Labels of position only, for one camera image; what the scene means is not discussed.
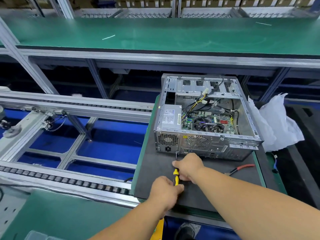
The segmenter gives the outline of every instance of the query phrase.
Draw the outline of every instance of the person's left hand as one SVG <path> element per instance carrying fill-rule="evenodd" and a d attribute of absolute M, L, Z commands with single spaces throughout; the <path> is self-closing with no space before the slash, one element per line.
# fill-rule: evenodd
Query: person's left hand
<path fill-rule="evenodd" d="M 161 206 L 165 213 L 174 207 L 177 202 L 178 195 L 184 190 L 184 185 L 174 186 L 174 183 L 165 176 L 155 179 L 152 184 L 148 201 L 154 202 Z"/>

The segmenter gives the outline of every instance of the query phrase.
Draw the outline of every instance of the white plastic bag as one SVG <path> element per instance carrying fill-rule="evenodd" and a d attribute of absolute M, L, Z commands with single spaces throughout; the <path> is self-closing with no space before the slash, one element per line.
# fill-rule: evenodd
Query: white plastic bag
<path fill-rule="evenodd" d="M 270 131 L 266 133 L 265 129 L 261 129 L 262 120 L 253 112 L 260 133 L 265 140 L 262 146 L 266 152 L 277 151 L 304 140 L 304 136 L 297 123 L 286 115 L 286 109 L 283 104 L 286 95 L 287 93 L 274 96 L 258 111 L 264 119 L 263 124 L 266 122 L 269 125 L 268 129 L 272 130 L 275 140 L 274 137 L 270 136 Z"/>

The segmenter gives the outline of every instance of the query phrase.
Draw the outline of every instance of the red and black pliers handle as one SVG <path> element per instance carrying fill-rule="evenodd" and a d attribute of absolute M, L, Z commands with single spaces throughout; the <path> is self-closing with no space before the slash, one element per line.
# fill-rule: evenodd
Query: red and black pliers handle
<path fill-rule="evenodd" d="M 241 170 L 243 168 L 251 168 L 251 167 L 254 167 L 254 166 L 255 166 L 254 164 L 242 165 L 242 166 L 236 167 L 234 170 L 231 170 L 230 172 L 225 172 L 224 174 L 230 176 L 230 175 L 234 174 L 235 172 L 238 172 L 239 170 Z"/>

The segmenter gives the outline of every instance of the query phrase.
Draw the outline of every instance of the black fan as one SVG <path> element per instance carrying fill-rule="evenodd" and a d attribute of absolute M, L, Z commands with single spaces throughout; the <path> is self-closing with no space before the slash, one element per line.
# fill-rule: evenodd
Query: black fan
<path fill-rule="evenodd" d="M 194 129 L 204 132 L 223 133 L 224 125 L 212 123 L 210 118 L 197 117 L 193 120 Z"/>

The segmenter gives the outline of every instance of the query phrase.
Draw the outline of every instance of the person's right hand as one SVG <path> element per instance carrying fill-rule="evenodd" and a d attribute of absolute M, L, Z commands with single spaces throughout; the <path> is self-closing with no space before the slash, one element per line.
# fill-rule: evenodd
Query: person's right hand
<path fill-rule="evenodd" d="M 194 177 L 204 165 L 200 157 L 195 153 L 188 153 L 181 161 L 173 161 L 172 165 L 179 169 L 179 178 L 183 181 L 191 180 L 194 184 Z"/>

